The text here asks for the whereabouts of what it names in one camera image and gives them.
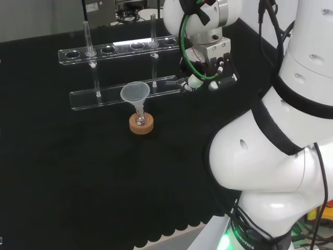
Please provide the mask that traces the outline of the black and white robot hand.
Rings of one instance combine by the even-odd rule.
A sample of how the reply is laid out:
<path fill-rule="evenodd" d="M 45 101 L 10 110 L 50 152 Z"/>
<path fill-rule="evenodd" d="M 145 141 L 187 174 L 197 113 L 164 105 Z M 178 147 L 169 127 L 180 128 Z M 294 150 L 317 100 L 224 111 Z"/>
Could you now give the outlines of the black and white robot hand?
<path fill-rule="evenodd" d="M 180 68 L 185 78 L 167 81 L 167 86 L 177 86 L 183 92 L 193 92 L 207 85 L 212 92 L 236 83 L 239 75 L 231 56 L 231 40 L 222 37 L 212 43 L 198 44 L 184 37 L 184 49 Z"/>

